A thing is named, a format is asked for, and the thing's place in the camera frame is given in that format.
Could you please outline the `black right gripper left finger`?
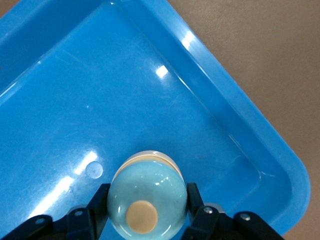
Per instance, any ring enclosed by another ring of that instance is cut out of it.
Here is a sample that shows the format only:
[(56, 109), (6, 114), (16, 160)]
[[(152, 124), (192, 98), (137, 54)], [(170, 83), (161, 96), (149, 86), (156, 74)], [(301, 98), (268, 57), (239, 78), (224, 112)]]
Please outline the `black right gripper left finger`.
[(109, 183), (102, 184), (85, 207), (77, 207), (56, 221), (36, 215), (3, 237), (4, 240), (98, 240), (109, 218)]

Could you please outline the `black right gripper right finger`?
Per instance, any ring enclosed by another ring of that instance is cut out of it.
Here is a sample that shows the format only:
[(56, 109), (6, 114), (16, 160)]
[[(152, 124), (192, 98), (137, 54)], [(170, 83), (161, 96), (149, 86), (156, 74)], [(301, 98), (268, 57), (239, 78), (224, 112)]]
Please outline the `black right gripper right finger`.
[(198, 186), (186, 185), (190, 218), (182, 240), (282, 240), (267, 222), (250, 211), (237, 212), (229, 217), (219, 205), (205, 205)]

